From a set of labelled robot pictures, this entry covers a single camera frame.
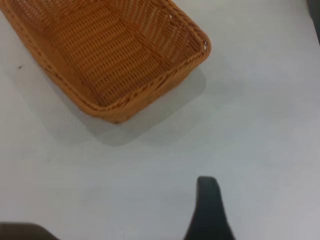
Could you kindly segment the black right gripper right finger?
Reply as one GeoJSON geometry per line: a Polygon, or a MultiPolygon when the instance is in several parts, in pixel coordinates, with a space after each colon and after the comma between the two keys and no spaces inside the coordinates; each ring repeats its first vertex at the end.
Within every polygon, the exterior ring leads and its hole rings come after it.
{"type": "Polygon", "coordinates": [[[195,209],[184,238],[186,240],[235,239],[227,220],[219,184],[214,177],[197,178],[195,209]]]}

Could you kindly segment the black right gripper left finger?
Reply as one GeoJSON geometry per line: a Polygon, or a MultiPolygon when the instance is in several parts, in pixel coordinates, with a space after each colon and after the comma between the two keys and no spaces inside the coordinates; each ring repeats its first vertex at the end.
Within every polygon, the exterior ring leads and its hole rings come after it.
{"type": "Polygon", "coordinates": [[[46,228],[26,222],[1,222],[1,240],[58,240],[46,228]]]}

